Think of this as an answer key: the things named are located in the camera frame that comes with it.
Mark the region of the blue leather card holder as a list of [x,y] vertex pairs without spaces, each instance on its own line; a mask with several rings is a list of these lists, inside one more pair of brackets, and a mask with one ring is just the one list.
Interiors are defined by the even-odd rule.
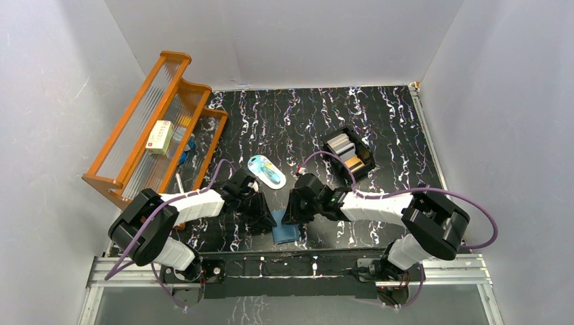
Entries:
[[273,243],[275,245],[296,242],[300,238],[299,224],[282,223],[285,211],[285,209],[282,209],[271,212],[271,216],[277,223],[275,227],[272,227]]

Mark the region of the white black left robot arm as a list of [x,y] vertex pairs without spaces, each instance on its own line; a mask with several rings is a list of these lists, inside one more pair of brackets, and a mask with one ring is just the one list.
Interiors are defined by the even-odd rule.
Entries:
[[185,194],[142,190],[112,223],[108,236],[138,266],[151,262],[175,269],[186,282],[201,276],[201,258],[186,244],[171,238],[182,223],[222,213],[237,213],[249,228],[270,230],[277,225],[265,196],[254,188],[256,179],[244,169],[211,188]]

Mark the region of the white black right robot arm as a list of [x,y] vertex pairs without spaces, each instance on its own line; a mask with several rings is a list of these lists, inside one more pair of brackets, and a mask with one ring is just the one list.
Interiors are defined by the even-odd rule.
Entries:
[[303,224],[321,215],[332,221],[377,221],[403,226],[408,235],[390,244],[381,260],[382,274],[399,280],[429,257],[451,261],[461,246],[470,217],[435,188],[383,198],[351,188],[332,189],[308,173],[290,191],[283,224]]

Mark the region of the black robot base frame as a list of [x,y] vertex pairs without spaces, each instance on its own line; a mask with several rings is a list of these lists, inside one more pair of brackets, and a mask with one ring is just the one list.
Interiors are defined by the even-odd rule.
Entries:
[[162,266],[160,279],[172,293],[197,289],[199,299],[350,296],[408,305],[426,280],[421,263],[401,271],[385,257],[383,248],[210,252],[202,254],[197,278]]

